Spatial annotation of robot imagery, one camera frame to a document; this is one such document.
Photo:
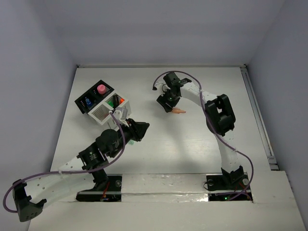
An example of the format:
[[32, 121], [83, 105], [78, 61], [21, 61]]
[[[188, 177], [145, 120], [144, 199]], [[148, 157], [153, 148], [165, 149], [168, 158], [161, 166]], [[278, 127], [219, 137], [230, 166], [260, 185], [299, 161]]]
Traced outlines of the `green-capped black highlighter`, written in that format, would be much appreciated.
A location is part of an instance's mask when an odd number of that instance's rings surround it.
[[108, 103], [111, 107], [114, 107], [114, 99], [113, 99], [113, 97], [110, 98], [110, 99], [107, 101], [107, 103]]

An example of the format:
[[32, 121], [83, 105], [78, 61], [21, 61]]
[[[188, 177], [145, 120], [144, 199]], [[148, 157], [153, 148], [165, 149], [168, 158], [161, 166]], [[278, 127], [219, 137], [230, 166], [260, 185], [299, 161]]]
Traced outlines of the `blue-capped black highlighter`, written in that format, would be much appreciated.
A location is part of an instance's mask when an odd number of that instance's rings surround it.
[[120, 99], [118, 95], [113, 95], [113, 105], [114, 108], [117, 108], [120, 105]]

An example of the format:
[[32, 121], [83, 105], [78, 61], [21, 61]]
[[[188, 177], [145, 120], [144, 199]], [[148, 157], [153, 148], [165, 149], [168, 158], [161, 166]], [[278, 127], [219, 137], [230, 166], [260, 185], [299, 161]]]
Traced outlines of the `pink-capped clear pencil tube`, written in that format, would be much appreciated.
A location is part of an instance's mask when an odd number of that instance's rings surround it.
[[107, 92], [106, 86], [105, 86], [104, 84], [100, 84], [100, 85], [97, 87], [97, 92], [98, 92], [100, 95], [104, 95], [104, 94]]

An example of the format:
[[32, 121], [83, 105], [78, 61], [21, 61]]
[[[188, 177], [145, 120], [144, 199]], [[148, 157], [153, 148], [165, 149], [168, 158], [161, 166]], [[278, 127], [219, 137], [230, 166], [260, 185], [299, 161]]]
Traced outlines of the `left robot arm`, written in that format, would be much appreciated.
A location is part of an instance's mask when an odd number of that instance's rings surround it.
[[123, 154], [130, 141], [141, 141], [150, 126], [131, 118], [122, 122], [112, 118], [112, 124], [57, 171], [35, 174], [14, 182], [13, 200], [20, 222], [37, 217], [43, 209], [71, 194], [105, 190], [109, 178], [104, 169]]

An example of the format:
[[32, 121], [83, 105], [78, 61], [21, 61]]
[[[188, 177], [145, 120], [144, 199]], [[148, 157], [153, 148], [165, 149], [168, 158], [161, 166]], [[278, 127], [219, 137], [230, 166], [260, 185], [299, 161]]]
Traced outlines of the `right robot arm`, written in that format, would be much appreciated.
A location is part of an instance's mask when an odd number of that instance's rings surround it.
[[180, 79], [178, 71], [161, 74], [163, 81], [156, 79], [152, 89], [159, 91], [157, 102], [167, 113], [179, 113], [176, 105], [181, 98], [190, 100], [202, 108], [206, 125], [214, 134], [221, 156], [221, 174], [207, 177], [210, 191], [239, 190], [247, 178], [234, 147], [233, 130], [236, 121], [227, 95], [215, 95], [202, 90], [201, 83], [191, 75]]

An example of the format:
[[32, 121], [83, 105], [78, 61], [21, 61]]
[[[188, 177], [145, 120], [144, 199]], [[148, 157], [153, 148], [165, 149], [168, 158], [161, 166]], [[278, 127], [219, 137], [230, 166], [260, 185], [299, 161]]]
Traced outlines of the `white slotted organizer box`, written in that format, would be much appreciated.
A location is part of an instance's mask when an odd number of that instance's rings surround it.
[[99, 125], [103, 126], [106, 129], [114, 129], [116, 128], [116, 123], [112, 119], [109, 111], [114, 110], [114, 107], [111, 107], [107, 101], [113, 97], [113, 95], [118, 95], [119, 98], [123, 98], [124, 102], [120, 103], [118, 107], [123, 107], [128, 110], [127, 118], [131, 115], [131, 107], [129, 100], [123, 96], [123, 94], [119, 94], [118, 92], [114, 91], [110, 95], [108, 95], [105, 99], [103, 99], [97, 106], [95, 106], [88, 115]]

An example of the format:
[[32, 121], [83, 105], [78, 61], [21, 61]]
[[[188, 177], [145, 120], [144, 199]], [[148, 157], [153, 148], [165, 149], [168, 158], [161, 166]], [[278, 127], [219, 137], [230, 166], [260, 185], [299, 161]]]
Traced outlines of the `black slotted organizer box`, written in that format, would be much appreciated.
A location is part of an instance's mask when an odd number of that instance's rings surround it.
[[[104, 95], [100, 95], [97, 92], [97, 87], [100, 84], [104, 84], [106, 86], [107, 92]], [[92, 110], [95, 106], [97, 106], [103, 99], [105, 99], [108, 95], [110, 95], [115, 89], [109, 86], [102, 80], [99, 80], [96, 84], [94, 84], [91, 88], [89, 88], [85, 93], [83, 93], [80, 97], [75, 100], [75, 104], [79, 108], [82, 114], [88, 114], [90, 110]], [[85, 98], [89, 98], [92, 102], [92, 107], [88, 108]]]

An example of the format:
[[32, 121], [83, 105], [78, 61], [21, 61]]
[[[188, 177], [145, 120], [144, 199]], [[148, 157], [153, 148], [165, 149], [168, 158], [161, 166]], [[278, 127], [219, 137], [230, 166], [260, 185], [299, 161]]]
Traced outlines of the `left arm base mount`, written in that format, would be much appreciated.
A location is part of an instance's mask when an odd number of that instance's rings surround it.
[[121, 202], [122, 174], [106, 175], [107, 179], [101, 185], [76, 194], [78, 202]]

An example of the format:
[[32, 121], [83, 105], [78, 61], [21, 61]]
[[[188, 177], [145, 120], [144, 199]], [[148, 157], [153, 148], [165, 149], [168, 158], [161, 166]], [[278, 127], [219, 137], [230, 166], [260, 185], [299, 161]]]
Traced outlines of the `aluminium side rail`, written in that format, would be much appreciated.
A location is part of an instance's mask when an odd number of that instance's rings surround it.
[[255, 116], [257, 123], [258, 131], [261, 136], [263, 147], [267, 156], [267, 160], [270, 166], [271, 171], [280, 171], [279, 165], [277, 163], [276, 157], [274, 155], [273, 149], [271, 147], [270, 139], [260, 112], [260, 108], [257, 103], [256, 95], [254, 93], [250, 77], [246, 67], [240, 67], [240, 71], [243, 77], [243, 81], [246, 87], [246, 91], [252, 106], [252, 110]]

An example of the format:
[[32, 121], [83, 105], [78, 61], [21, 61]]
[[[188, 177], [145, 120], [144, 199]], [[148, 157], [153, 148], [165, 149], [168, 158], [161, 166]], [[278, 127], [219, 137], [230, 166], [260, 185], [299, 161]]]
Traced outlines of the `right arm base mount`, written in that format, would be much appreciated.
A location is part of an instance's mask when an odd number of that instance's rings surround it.
[[209, 201], [253, 201], [248, 175], [243, 167], [239, 166], [235, 171], [227, 172], [221, 168], [220, 174], [206, 176], [203, 184], [209, 192]]

